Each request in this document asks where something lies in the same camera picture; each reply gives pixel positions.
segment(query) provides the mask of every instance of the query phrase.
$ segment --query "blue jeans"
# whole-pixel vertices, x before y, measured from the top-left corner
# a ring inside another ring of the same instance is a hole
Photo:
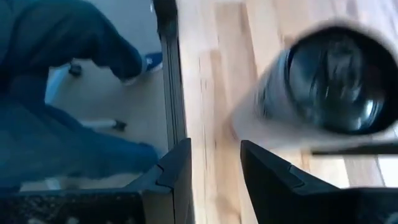
[[[31,2],[13,21],[0,64],[0,187],[149,170],[159,159],[154,147],[96,133],[44,103],[49,67],[92,59],[123,80],[140,74],[139,52],[90,3]]]

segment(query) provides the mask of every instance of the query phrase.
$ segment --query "caster wheel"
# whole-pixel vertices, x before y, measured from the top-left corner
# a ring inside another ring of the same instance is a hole
[[[73,77],[77,78],[81,76],[81,66],[78,64],[70,64],[69,68],[69,74],[71,74]]]
[[[126,130],[126,126],[127,124],[125,122],[116,120],[116,124],[113,126],[113,129],[117,131],[124,131]]]

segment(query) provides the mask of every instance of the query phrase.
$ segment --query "sneaker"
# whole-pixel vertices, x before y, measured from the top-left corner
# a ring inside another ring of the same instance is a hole
[[[132,85],[134,84],[140,77],[144,77],[146,75],[155,73],[159,70],[161,70],[163,68],[163,54],[162,52],[157,52],[157,53],[151,53],[151,54],[147,54],[145,55],[145,60],[147,62],[147,67],[145,72],[143,72],[142,74],[127,79],[125,81],[123,81],[124,85]]]

